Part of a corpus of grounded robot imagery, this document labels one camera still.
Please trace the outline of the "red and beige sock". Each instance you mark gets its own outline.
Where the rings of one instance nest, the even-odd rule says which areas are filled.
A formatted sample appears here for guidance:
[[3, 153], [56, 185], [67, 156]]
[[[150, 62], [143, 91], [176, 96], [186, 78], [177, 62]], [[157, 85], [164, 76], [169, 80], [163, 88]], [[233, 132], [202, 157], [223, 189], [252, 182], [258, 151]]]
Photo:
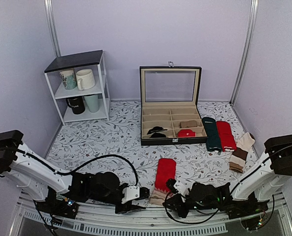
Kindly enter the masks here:
[[151, 194], [149, 202], [154, 205], [162, 206], [169, 188], [166, 182], [169, 179], [175, 179], [176, 162], [170, 158], [161, 158], [158, 162], [155, 187]]

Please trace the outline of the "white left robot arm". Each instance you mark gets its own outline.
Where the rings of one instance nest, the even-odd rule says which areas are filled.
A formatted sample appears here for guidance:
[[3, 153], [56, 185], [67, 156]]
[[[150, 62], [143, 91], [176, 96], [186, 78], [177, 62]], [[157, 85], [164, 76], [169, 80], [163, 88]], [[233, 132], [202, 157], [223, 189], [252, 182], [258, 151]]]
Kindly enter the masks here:
[[82, 174], [63, 170], [35, 154], [23, 141], [23, 133], [0, 133], [0, 176], [16, 183], [36, 202], [36, 209], [52, 216], [75, 219], [79, 203], [95, 200], [115, 206], [115, 213], [142, 209], [133, 201], [149, 198], [150, 190], [120, 183], [112, 172]]

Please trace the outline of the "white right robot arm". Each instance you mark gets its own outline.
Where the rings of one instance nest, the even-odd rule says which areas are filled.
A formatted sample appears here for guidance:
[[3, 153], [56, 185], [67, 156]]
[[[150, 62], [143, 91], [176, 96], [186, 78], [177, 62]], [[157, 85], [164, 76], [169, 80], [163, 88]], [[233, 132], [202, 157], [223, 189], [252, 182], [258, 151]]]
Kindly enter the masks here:
[[237, 182], [215, 187], [195, 182], [186, 188], [170, 178], [163, 206], [186, 218], [190, 210], [225, 212], [229, 219], [268, 210], [271, 197], [292, 177], [292, 135], [269, 138], [258, 161]]

